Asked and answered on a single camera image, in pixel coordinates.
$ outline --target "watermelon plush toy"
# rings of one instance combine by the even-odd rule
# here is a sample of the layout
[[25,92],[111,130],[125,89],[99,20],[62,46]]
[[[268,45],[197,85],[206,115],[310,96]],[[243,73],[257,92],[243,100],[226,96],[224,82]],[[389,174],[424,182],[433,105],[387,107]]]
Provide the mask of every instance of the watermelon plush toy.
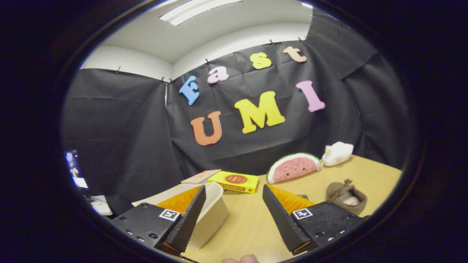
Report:
[[278,183],[320,171],[322,162],[309,153],[294,153],[276,161],[268,171],[268,183]]

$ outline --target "white plush toy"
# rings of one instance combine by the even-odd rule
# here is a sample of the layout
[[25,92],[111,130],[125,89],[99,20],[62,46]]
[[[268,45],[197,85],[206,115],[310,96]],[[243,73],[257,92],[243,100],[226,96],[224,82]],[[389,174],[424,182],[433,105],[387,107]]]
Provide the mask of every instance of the white plush toy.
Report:
[[341,141],[334,143],[332,146],[325,146],[325,153],[322,156],[323,164],[325,166],[334,166],[347,161],[351,157],[353,148],[352,144]]

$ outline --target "yellow letter m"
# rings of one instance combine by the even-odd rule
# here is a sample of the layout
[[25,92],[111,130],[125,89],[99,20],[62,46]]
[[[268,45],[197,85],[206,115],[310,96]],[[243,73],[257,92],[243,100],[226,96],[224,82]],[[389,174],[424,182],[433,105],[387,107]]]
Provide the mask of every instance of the yellow letter m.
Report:
[[242,122],[244,123],[243,133],[250,133],[257,130],[253,125],[253,120],[258,127],[265,126],[265,115],[267,116],[266,124],[274,126],[285,122],[285,117],[281,115],[275,101],[275,92],[267,91],[260,95],[258,108],[248,99],[240,100],[234,104],[234,107],[241,112]]

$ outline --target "foam letter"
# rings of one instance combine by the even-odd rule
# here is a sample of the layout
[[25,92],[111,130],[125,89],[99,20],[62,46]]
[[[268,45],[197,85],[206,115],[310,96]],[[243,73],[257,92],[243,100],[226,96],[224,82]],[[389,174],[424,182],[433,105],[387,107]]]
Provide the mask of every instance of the foam letter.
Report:
[[179,93],[183,93],[185,97],[189,100],[189,105],[192,105],[195,100],[197,100],[198,96],[200,96],[199,92],[194,92],[194,90],[198,89],[198,85],[193,82],[196,80],[197,77],[190,76],[189,79],[184,83],[182,88],[179,89]]
[[294,61],[299,62],[299,63],[306,62],[307,57],[299,55],[298,52],[300,52],[300,49],[293,48],[291,46],[289,46],[289,47],[285,48],[285,50],[283,50],[283,53],[289,54],[289,56],[291,56],[291,58],[294,59]]
[[262,69],[271,66],[271,60],[263,52],[255,53],[250,56],[250,61],[256,69]]
[[266,124],[274,126],[285,122],[285,117],[281,115],[275,101],[275,92],[267,91],[260,95],[258,108],[248,99],[240,100],[234,104],[234,107],[241,112],[244,123],[243,133],[254,132],[257,126],[252,124],[252,119],[260,128],[265,125],[265,114],[268,118]]
[[224,81],[229,78],[229,74],[227,73],[227,69],[225,66],[216,67],[208,73],[210,76],[208,77],[208,83],[216,83],[218,81]]
[[195,135],[195,141],[197,141],[198,144],[206,146],[219,141],[222,134],[221,123],[219,122],[220,115],[221,111],[214,111],[208,114],[208,118],[213,123],[213,135],[211,136],[205,135],[205,129],[203,128],[203,122],[205,121],[205,117],[198,117],[190,122],[190,125],[193,126],[193,134]]
[[296,84],[296,87],[302,90],[302,92],[306,96],[307,102],[309,102],[308,110],[310,112],[314,112],[316,110],[321,110],[325,108],[325,103],[319,99],[319,97],[315,93],[314,88],[312,87],[312,81],[306,80],[299,82]]

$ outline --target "black cloth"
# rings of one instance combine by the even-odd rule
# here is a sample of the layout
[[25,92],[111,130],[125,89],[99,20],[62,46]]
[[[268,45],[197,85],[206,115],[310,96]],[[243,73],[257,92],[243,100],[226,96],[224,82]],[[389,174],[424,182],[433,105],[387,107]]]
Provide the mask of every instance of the black cloth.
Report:
[[165,115],[166,83],[101,69],[77,72],[62,117],[65,150],[76,149],[92,195],[121,214],[131,202],[183,180]]
[[[287,46],[299,48],[308,60],[294,61],[283,53]],[[249,57],[257,52],[266,53],[272,65],[255,69]],[[230,76],[209,84],[208,72],[217,66],[225,66]],[[189,106],[179,89],[192,75],[197,77],[200,96]],[[295,86],[304,80],[313,82],[324,109],[307,110],[308,102]],[[249,99],[258,106],[266,91],[276,93],[285,122],[243,134],[234,104]],[[185,176],[218,168],[261,175],[287,154],[308,152],[321,158],[325,146],[337,141],[353,144],[356,155],[401,168],[413,132],[403,86],[383,54],[351,28],[315,11],[306,42],[247,48],[199,66],[168,86],[166,109]],[[209,136],[213,129],[207,115],[217,110],[222,136],[213,145],[201,146],[190,121],[205,117]]]

